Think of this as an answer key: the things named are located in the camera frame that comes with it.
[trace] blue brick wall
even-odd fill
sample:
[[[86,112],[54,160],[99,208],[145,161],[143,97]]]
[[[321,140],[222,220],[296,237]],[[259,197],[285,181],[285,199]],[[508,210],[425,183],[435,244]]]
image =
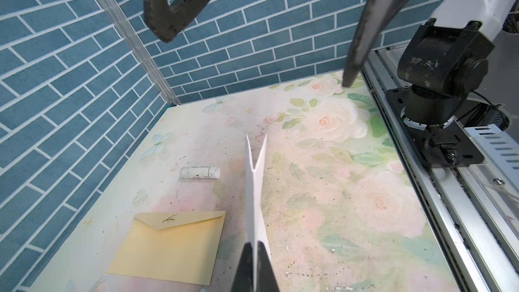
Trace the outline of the blue brick wall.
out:
[[[0,0],[1,291],[30,287],[165,107],[96,0]]]
[[[185,103],[341,69],[366,0],[211,0],[171,43],[144,25],[143,0],[117,1]],[[377,47],[409,41],[441,1],[410,0]]]

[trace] yellow envelope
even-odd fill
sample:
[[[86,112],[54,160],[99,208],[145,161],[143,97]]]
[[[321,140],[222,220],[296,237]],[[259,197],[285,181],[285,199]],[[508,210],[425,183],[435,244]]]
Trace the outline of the yellow envelope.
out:
[[[225,211],[139,213],[108,273],[209,285]]]

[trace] floral tablecloth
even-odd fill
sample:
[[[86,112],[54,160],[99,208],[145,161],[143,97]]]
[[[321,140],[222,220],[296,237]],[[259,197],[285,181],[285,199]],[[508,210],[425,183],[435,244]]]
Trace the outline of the floral tablecloth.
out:
[[[359,77],[333,73],[168,109],[30,291],[229,291],[245,233],[244,134],[268,134],[262,210],[281,291],[457,291]],[[183,166],[218,180],[178,178]],[[141,211],[226,210],[208,287],[105,274]]]

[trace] envelope flap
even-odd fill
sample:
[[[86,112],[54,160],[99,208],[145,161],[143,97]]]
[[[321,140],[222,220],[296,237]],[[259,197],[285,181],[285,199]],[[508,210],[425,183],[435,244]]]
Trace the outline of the envelope flap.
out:
[[[225,211],[200,211],[200,212],[144,212],[138,213],[134,218],[144,222],[153,229],[164,229],[176,225],[191,224],[194,222],[219,218]]]

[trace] screw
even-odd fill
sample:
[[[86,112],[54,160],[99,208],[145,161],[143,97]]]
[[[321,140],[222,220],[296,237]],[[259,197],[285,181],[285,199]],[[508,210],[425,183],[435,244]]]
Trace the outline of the screw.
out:
[[[504,180],[502,180],[501,178],[494,178],[492,180],[492,182],[494,182],[494,184],[497,185],[497,186],[503,186],[504,185]]]

